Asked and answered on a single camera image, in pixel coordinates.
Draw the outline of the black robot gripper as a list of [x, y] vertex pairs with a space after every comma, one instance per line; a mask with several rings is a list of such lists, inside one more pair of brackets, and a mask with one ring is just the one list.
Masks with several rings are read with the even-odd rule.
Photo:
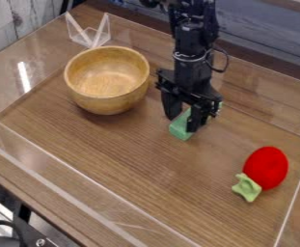
[[167, 118], [172, 120], [182, 112], [182, 104], [191, 106], [187, 118], [187, 131], [196, 132], [212, 116], [212, 103], [222, 102], [223, 97], [211, 86], [214, 72], [222, 72], [214, 66], [211, 54], [183, 56], [174, 54], [174, 69], [159, 69], [158, 89]]

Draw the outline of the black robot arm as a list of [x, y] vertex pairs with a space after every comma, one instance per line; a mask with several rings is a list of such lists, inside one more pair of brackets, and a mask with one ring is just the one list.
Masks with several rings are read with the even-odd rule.
[[215, 118], [223, 96], [211, 85], [214, 43], [219, 35], [215, 0], [139, 0], [154, 9], [167, 9], [174, 38], [174, 69], [158, 69], [156, 87], [162, 91], [164, 112], [172, 121], [183, 104], [191, 107], [184, 131], [194, 133]]

